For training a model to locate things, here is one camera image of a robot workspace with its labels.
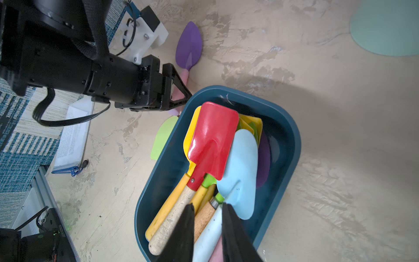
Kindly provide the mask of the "open white book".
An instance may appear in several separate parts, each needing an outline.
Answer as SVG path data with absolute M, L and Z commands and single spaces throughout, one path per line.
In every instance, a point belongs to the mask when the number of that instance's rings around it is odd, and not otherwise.
M 69 106 L 66 119 L 85 117 L 92 112 L 93 102 L 89 97 L 84 97 Z M 87 167 L 88 160 L 84 160 L 84 152 L 89 125 L 89 122 L 84 122 L 63 128 L 53 174 L 71 174 L 74 177 Z

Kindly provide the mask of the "light blue trowel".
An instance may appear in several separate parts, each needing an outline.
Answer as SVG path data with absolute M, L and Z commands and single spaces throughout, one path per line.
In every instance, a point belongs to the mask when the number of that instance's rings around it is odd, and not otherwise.
M 193 261 L 209 261 L 222 233 L 222 207 L 230 204 L 239 219 L 252 217 L 255 206 L 256 176 L 258 172 L 258 145 L 253 134 L 246 130 L 236 131 L 223 178 L 217 182 L 224 202 L 194 243 Z

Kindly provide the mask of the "purple trowel pink handle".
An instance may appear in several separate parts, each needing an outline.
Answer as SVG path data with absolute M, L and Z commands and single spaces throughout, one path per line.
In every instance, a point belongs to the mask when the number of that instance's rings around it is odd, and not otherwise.
M 258 173 L 256 177 L 256 188 L 262 187 L 268 179 L 270 172 L 271 151 L 268 138 L 262 131 L 258 151 Z
M 182 68 L 180 78 L 187 86 L 189 71 L 195 66 L 203 50 L 203 39 L 199 28 L 190 21 L 184 28 L 176 49 L 176 63 Z

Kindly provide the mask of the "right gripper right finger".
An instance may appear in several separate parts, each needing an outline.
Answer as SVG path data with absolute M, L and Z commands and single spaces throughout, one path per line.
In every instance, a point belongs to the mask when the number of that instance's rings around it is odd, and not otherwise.
M 225 262 L 262 261 L 230 204 L 222 207 L 222 247 Z

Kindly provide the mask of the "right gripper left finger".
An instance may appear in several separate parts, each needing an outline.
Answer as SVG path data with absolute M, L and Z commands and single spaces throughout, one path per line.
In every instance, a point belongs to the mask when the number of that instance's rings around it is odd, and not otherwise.
M 177 222 L 157 262 L 192 262 L 194 252 L 195 209 L 188 204 Z

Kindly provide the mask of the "green trowel yellow handle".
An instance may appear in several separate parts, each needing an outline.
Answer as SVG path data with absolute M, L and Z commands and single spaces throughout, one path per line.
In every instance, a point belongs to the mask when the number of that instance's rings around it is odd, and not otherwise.
M 206 174 L 204 181 L 202 182 L 199 189 L 196 191 L 195 195 L 191 200 L 191 204 L 193 204 L 195 209 L 195 214 L 198 213 L 199 207 L 201 206 L 202 201 L 204 200 L 205 196 L 208 194 L 208 190 L 212 189 L 214 192 L 217 180 L 210 174 Z

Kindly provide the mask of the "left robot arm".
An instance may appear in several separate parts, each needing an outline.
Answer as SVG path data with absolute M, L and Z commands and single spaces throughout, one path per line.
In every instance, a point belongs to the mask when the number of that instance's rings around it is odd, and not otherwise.
M 144 56 L 167 37 L 151 7 L 131 16 L 125 57 L 110 53 L 105 21 L 110 1 L 2 1 L 1 77 L 13 92 L 46 87 L 36 106 L 43 112 L 56 90 L 89 96 L 94 102 L 132 111 L 168 111 L 192 94 L 170 63 Z

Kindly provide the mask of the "mint green pencil cup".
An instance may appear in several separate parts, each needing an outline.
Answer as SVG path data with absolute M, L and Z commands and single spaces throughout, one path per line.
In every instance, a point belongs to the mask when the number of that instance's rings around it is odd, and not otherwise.
M 361 48 L 378 55 L 418 55 L 419 2 L 360 1 L 350 33 Z

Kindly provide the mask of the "green trowel wooden handle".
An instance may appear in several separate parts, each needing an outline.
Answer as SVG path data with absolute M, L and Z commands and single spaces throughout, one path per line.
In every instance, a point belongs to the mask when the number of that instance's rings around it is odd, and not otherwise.
M 151 150 L 152 160 L 158 160 L 178 119 L 178 116 L 171 116 L 160 126 Z
M 202 208 L 201 211 L 195 216 L 194 222 L 194 242 L 196 242 L 207 226 L 208 222 L 211 220 L 212 216 L 215 214 L 216 209 L 220 204 L 224 202 L 224 197 L 217 193 L 216 196 L 213 196 Z

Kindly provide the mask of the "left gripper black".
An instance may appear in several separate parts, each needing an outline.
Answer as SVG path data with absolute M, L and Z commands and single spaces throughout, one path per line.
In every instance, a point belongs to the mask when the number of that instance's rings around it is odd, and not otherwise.
M 172 85 L 183 98 L 171 99 Z M 144 57 L 140 65 L 115 55 L 93 61 L 84 94 L 134 111 L 168 111 L 186 105 L 192 97 L 174 65 L 161 65 L 152 55 Z

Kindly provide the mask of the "yellow shovel blue tip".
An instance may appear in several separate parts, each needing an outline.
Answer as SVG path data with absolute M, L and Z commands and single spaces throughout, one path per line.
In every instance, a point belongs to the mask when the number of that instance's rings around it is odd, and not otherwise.
M 192 120 L 190 122 L 188 131 L 185 135 L 185 139 L 183 142 L 184 153 L 187 160 L 189 161 L 189 164 L 192 164 L 192 162 L 188 158 L 189 147 L 190 147 L 191 140 L 195 132 L 196 123 L 199 117 L 200 110 L 201 110 L 201 106 L 195 109 L 194 115 L 192 117 Z M 151 222 L 151 224 L 149 225 L 148 229 L 145 232 L 145 238 L 147 241 L 150 241 L 152 239 L 154 234 L 157 232 L 161 224 L 166 219 L 167 215 L 173 208 L 174 204 L 176 203 L 183 189 L 185 188 L 187 182 L 189 181 L 194 168 L 195 168 L 195 164 L 193 164 L 192 167 L 189 167 L 188 171 L 183 175 L 182 179 L 180 179 L 180 182 L 177 184 L 175 189 L 171 192 L 171 194 L 168 196 L 165 203 L 160 208 L 159 212 L 156 214 L 155 218 L 153 219 L 153 221 Z

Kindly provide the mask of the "dark teal storage box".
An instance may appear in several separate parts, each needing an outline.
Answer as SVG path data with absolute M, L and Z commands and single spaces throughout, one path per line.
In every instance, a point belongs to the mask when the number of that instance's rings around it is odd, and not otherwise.
M 193 156 L 196 168 L 195 183 L 202 183 L 205 174 L 221 178 L 227 167 L 225 150 L 219 148 L 217 138 L 232 131 L 239 114 L 258 117 L 262 120 L 270 145 L 270 173 L 263 186 L 255 190 L 254 212 L 242 226 L 255 248 L 263 240 L 268 226 L 295 171 L 301 154 L 301 137 L 291 115 L 277 104 L 259 97 L 224 87 L 209 86 L 195 95 L 186 104 L 167 144 L 163 148 L 154 169 L 139 198 L 135 212 L 135 235 L 138 246 L 148 262 L 158 258 L 148 249 L 145 233 L 155 215 L 189 168 L 189 160 L 183 150 L 183 142 L 197 107 L 207 108 L 217 104 L 219 111 L 210 116 L 206 130 L 215 137 L 210 145 L 201 145 Z

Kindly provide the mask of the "red shovel wooden handle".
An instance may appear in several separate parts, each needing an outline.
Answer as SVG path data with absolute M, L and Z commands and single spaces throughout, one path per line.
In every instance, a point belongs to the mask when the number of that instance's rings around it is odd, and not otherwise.
M 152 255 L 162 253 L 183 209 L 191 202 L 205 175 L 222 179 L 238 122 L 239 114 L 235 110 L 213 102 L 205 102 L 201 106 L 188 152 L 188 158 L 196 167 L 177 202 L 149 242 Z

